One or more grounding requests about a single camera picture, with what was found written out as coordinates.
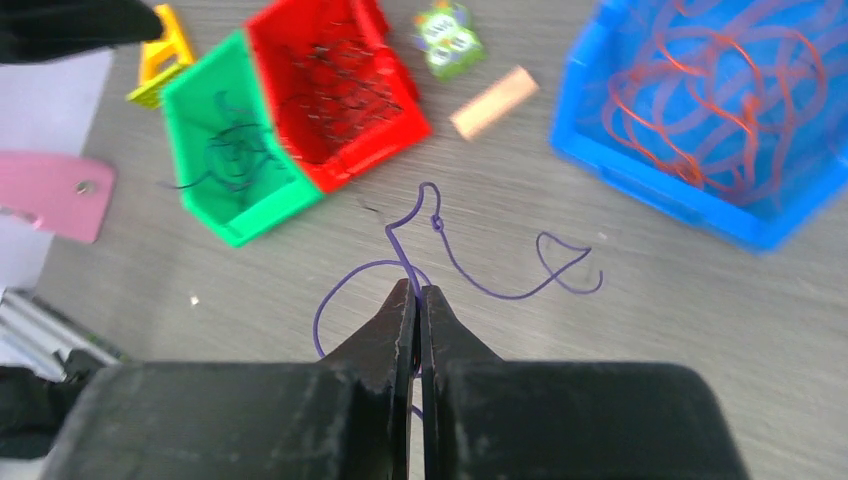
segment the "pink plastic part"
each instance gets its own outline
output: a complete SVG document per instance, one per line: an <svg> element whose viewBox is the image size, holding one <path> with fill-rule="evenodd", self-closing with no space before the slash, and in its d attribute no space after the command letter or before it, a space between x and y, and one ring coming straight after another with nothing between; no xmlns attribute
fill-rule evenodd
<svg viewBox="0 0 848 480"><path fill-rule="evenodd" d="M71 155L0 151L0 215L83 243L100 234L115 171Z"/></svg>

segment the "dark wire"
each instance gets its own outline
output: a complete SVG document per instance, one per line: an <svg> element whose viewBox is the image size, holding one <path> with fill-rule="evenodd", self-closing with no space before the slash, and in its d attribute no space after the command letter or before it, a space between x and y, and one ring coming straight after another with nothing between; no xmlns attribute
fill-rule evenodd
<svg viewBox="0 0 848 480"><path fill-rule="evenodd" d="M219 114L229 126L206 142L203 151L206 172L183 185L159 182L160 186L183 190L211 180L235 193L255 184L257 177L269 165L285 169L280 159L268 149L264 139L265 135L273 132L264 130L256 123L252 111L229 105L226 95L224 91L215 94Z"/></svg>
<svg viewBox="0 0 848 480"><path fill-rule="evenodd" d="M565 282L563 282L562 280L560 280L559 279L560 275L565 273L565 271L568 270L569 268L571 268L574 265L577 265L578 263L583 261L583 259L585 259L592 252L592 248L591 247L585 247L585 248L575 247L575 246L569 245L568 243L564 242L563 240L561 240L556 235L554 235L550 232L540 232L536 236L536 255L539 257L539 262L542 264L544 269L550 275L547 279L545 279L542 283L540 283L535 288L529 290L528 292L518 294L518 295L508 295L508 294L498 293L498 292L495 292L495 291L483 286L480 282L475 280L468 272L466 272L465 269L462 268L462 266L456 260L456 256L453 253L453 249L451 248L450 243L448 242L447 234L445 233L445 222L441 217L442 194L439 191L439 187L437 187L436 184L434 184L432 182L423 182L418 186L418 200L415 202L415 206L412 207L412 210L406 216L401 218L400 220L386 225L386 236L388 237L389 242L392 244L392 248L394 249L395 254L398 257L398 260L376 260L376 261L369 262L369 263L366 263L364 265L360 265L359 267L354 268L350 273L345 275L344 278L342 278L332 289L330 289L330 292L327 293L327 295L324 297L323 300L321 300L321 303L318 305L318 310L315 312L315 318L312 321L312 341L315 345L315 351L318 352L319 357L324 358L324 356L326 355L326 353L324 352L324 349L321 347L321 339L320 339L320 336L318 335L318 326L319 326L319 323L321 321L321 314L324 312L324 308L326 308L327 304L330 302L330 299L332 299L333 296L348 281L350 281L353 277L355 277L359 273L361 273L365 270L368 270L369 268L383 266L383 265L401 266L406 271L406 275L409 278L409 281L412 283L412 288L413 288L413 291L415 292L415 297L416 297L416 300L418 301L418 305L421 304L421 300L422 300L421 299L421 285L419 283L418 277L420 276L421 279L424 280L426 285L431 285L432 283L430 282L430 279L427 277L427 275L420 268L416 267L415 265L412 264L412 262L410 262L409 258L406 255L406 252L404 252L403 247L401 246L400 241L398 240L394 231L396 229L408 224L409 222L411 222L412 219L414 219L416 216L418 216L418 214L421 212L421 207L424 204L424 194L425 194L426 188L432 189L433 193L436 196L436 206L434 208L433 215L430 216L430 226L433 228L433 231L438 233L439 236L441 237L442 243L445 246L445 252L448 254L448 258L450 259L450 262L454 266L454 268L456 268L456 270L459 272L459 274L462 275L466 280L468 280L468 282L471 283L471 285L473 285L475 288L482 291L483 293L485 293L489 296L495 297L497 299L500 299L500 300L522 300L522 299L525 299L525 298L528 298L528 297L535 295L540 290L542 290L546 286L550 285L551 282L558 283L566 291L573 293L573 294L576 294L576 295L588 295L588 294L591 294L591 293L595 293L598 290L600 290L601 286L603 285L603 283L604 283L604 272L603 272L603 270L598 272L598 284L595 285L594 287L590 288L590 289L587 289L587 290L581 290L581 289L571 287L570 285L568 285ZM551 269L550 265L545 260L544 254L542 253L542 238L549 238L562 247L565 247L565 248L572 250L572 251L575 251L575 252L581 252L581 253L580 253L580 255L577 256L577 258L575 258L574 260L571 260L570 262L566 263L565 265L563 265L562 267L560 267L559 269L554 271L553 269ZM417 407L415 407L414 405L411 407L411 410L412 410L413 413L418 415L418 417L423 418L421 411Z"/></svg>

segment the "yellow plastic object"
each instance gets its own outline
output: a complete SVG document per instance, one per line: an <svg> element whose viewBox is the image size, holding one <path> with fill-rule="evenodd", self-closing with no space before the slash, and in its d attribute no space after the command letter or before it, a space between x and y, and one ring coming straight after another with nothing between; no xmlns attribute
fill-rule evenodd
<svg viewBox="0 0 848 480"><path fill-rule="evenodd" d="M133 90L132 93L127 95L127 100L141 105L144 108L156 110L162 106L162 100L159 99L159 92L165 85L173 80L174 77L185 70L187 66L188 65L180 63L171 65L167 70L156 75L149 82Z"/></svg>
<svg viewBox="0 0 848 480"><path fill-rule="evenodd" d="M194 64L194 53L183 34L174 9L168 4L157 5L156 15L162 20L162 38L141 45L138 68L138 88L127 95L127 101L155 110L161 105L159 91L183 70Z"/></svg>

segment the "purple cable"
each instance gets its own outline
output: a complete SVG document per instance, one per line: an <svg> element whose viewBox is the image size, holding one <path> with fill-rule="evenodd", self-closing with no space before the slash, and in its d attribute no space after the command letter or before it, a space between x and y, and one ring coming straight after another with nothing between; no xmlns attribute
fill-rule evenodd
<svg viewBox="0 0 848 480"><path fill-rule="evenodd" d="M386 225L386 237L389 238L389 242L392 244L392 248L395 250L395 254L398 256L398 260L377 260L377 261L374 261L374 262L366 263L365 265L360 265L359 267L353 269L353 271L351 271L350 273L345 275L344 278L342 278L339 281L339 283L337 283L336 286L333 287L332 290L330 290L330 292L327 294L327 296L324 297L324 299L321 301L321 304L318 305L318 311L315 312L315 318L312 321L312 341L315 344L315 350L318 352L319 357L324 358L324 356L326 355L324 353L324 349L321 348L321 339L318 336L318 324L321 321L321 313L324 312L324 308L327 306L327 303L329 303L330 299L333 298L333 296L339 290L341 290L341 288L347 282L349 282L351 278L355 277L357 274L359 274L363 270L367 270L367 269L373 268L373 267L378 267L378 266L381 266L381 265L399 265L399 266L403 267L403 269L406 271L407 277L409 277L409 281L412 283L412 289L415 292L416 299L419 302L421 301L421 284L418 281L418 276L420 275L421 278L424 279L424 281L426 282L427 285L431 285L430 279L427 278L427 275L424 274L424 272L422 272L421 269L419 269L418 267L413 265L412 262L409 261L409 258L406 256L406 252L403 251L403 247L401 246L400 241L398 240L397 236L395 235L394 230L406 225L407 223L411 222L413 218L418 216L418 214L421 212L421 207L424 204L424 190L427 187L431 188L433 190L433 193L435 193L435 195L436 195L436 208L434 209L435 211L434 211L433 215L430 216L430 225L433 227L433 231L438 233L439 236L442 238L442 243L444 243L444 245L445 245L445 252L447 252L448 258L450 259L450 262L451 262L451 264L453 264L454 268L456 268L457 272L459 272L460 275L465 277L465 279L468 280L468 282L471 283L471 285L473 285L475 288L477 288L481 292L483 292L483 293L485 293L489 296L501 299L501 300L522 300L522 299L525 299L525 298L528 298L528 297L532 297L533 295L538 293L540 290L547 287L551 282L556 282L557 284L559 284L562 288L564 288L568 292L576 294L576 295L588 295L590 293L595 293L603 285L603 283L604 283L604 272L603 271L598 272L598 284L595 285L593 288L590 288L588 290L580 290L580 289L573 288L573 287L567 285L562 280L560 280L559 276L562 275L563 273L565 273L566 270L568 270L569 268L573 267L574 265L580 263L581 260L586 258L589 255L589 253L592 252L592 248L591 247L586 247L586 248L574 247L574 246L571 246L568 243L560 240L556 235L554 235L552 233L541 232L541 233L539 233L539 235L536 236L536 255L539 257L539 262L541 262L542 266L545 268L545 270L550 275L545 281L543 281L536 288L528 291L527 293L522 293L522 294L519 294L519 295L505 295L505 294L502 294L502 293L497 293L495 291L492 291L492 290L484 287L478 281L474 280L474 278L472 278L471 275L469 275L468 272L466 272L465 269L463 269L462 266L459 265L459 262L456 260L456 257L453 254L453 250L451 249L450 243L448 242L447 234L445 234L445 222L444 222L444 220L442 220L442 217L440 215L441 210L442 210L442 194L439 191L439 187L437 187L436 184L433 183L433 182L423 182L420 185L418 185L418 200L415 202L415 206L412 207L412 210L406 216L401 218L400 220ZM565 265L563 265L562 267L560 267L559 269L554 271L553 269L551 269L550 265L548 265L548 262L545 261L545 256L542 254L542 238L544 238L544 237L553 240L558 245L565 247L569 250L572 250L572 251L575 251L575 252L581 252L581 254L577 258L575 258L574 260L566 263ZM411 410L419 418L423 418L421 410L419 410L414 405L411 407Z"/></svg>

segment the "purple wire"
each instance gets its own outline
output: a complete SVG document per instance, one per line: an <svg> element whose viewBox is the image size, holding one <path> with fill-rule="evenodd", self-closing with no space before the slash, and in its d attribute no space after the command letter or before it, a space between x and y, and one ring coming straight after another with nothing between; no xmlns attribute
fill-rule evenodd
<svg viewBox="0 0 848 480"><path fill-rule="evenodd" d="M324 300L321 300L321 304L318 305L318 311L315 312L315 320L312 321L312 342L315 344L315 351L318 352L319 357L324 358L324 356L326 355L326 353L324 353L324 349L321 348L321 339L318 338L318 321L321 319L321 313L324 311L324 308L327 306L327 303L329 303L330 299L333 298L333 296L339 290L341 290L341 288L351 278L356 276L356 274L358 274L359 272L361 272L363 270L367 270L367 269L373 268L373 267L379 267L381 265L399 265L399 266L402 266L401 262L399 262L397 260L376 260L376 261L373 261L373 262L368 262L365 265L360 265L360 266L356 267L355 269L353 269L352 272L345 275L345 277L342 278L342 280L338 284L336 284L336 286L333 287L332 290L330 290L330 293L328 293L327 296L324 297ZM415 271L415 273L417 273L418 275L421 275L421 277L424 279L424 281L427 282L427 285L430 285L430 279L427 278L427 275L424 272L419 270L418 267L413 266L412 268Z"/></svg>
<svg viewBox="0 0 848 480"><path fill-rule="evenodd" d="M580 263L580 261L586 258L592 252L592 248L574 247L560 240L556 235L552 233L540 232L539 235L536 236L536 255L539 257L539 262L542 264L542 266L545 268L545 270L550 276L545 281L540 283L536 288L519 295L506 295L502 293L497 293L493 290L486 288L473 277L471 277L471 275L469 275L468 272L466 272L465 269L463 269L459 262L456 260L456 256L454 256L453 254L453 249L451 249L450 243L448 242L447 234L445 234L445 222L444 220L442 220L442 217L440 215L442 210L442 194L439 191L439 187L437 187L435 183L423 182L418 185L418 200L415 202L415 206L412 207L412 210L410 210L410 212L400 220L386 225L386 237L388 237L389 242L392 244L392 248L394 249L395 254L398 256L398 260L376 260L374 262L369 262L365 265L360 265L359 267L356 267L350 273L345 275L344 278L342 278L339 283L337 283L336 286L330 290L327 296L325 296L324 299L321 300L321 304L318 305L318 310L315 312L315 318L312 321L312 342L315 344L315 351L318 352L319 357L324 358L324 356L326 355L324 353L324 349L321 347L321 339L318 336L318 325L321 321L321 314L324 312L324 308L327 306L327 303L330 302L330 299L333 298L333 296L335 296L335 294L339 290L341 290L341 288L357 274L361 273L364 270L368 270L369 268L379 267L382 265L401 266L406 271L406 276L409 277L409 281L412 283L412 289L415 292L415 297L419 302L421 301L421 284L418 281L418 277L421 276L421 278L424 279L427 285L432 284L430 282L430 279L427 278L427 275L423 271L421 271L421 269L419 269L418 267L413 265L412 262L409 261L409 258L406 256L406 252L403 251L403 247L400 244L400 240L398 240L397 236L394 233L396 229L411 222L412 219L418 216L418 214L421 212L421 207L424 205L424 192L425 189L428 187L431 188L433 190L433 193L436 195L436 207L434 209L433 215L430 216L430 226L432 226L433 231L438 233L439 236L442 238L442 243L444 243L445 245L445 252L447 252L448 258L450 259L450 262L454 266L454 268L456 268L457 272L459 272L460 275L465 277L465 279L468 280L471 285L473 285L475 288L482 291L483 293L501 300L522 300L528 297L532 297L540 290L547 287L551 282L556 282L568 292L576 295L588 295L590 293L595 293L603 285L603 271L598 272L598 284L588 290L576 289L560 280L559 276L565 273L566 270ZM545 260L545 256L542 254L542 238L549 238L556 242L558 245L574 252L581 252L581 254L574 260L566 263L565 265L554 271L553 269L551 269L550 265L548 265L548 262ZM419 371L415 375L415 378L419 378L420 376L421 372ZM419 418L424 418L423 413L418 407L413 405L410 408L412 413L417 415Z"/></svg>

